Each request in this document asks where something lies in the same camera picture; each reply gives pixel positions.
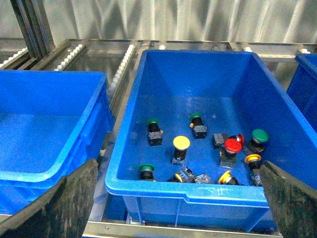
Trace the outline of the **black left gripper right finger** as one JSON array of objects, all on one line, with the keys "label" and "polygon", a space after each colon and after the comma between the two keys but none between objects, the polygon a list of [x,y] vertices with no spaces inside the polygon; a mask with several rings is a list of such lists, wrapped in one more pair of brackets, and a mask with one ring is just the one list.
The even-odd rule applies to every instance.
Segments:
[{"label": "black left gripper right finger", "polygon": [[260,177],[273,221],[284,238],[317,236],[317,191],[272,162],[265,161]]}]

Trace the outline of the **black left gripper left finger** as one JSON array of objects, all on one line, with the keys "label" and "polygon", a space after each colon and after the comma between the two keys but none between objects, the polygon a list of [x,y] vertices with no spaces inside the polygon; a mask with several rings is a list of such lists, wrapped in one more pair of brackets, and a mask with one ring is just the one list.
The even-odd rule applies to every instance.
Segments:
[{"label": "black left gripper left finger", "polygon": [[28,206],[0,224],[2,238],[80,238],[88,222],[98,178],[91,158]]}]

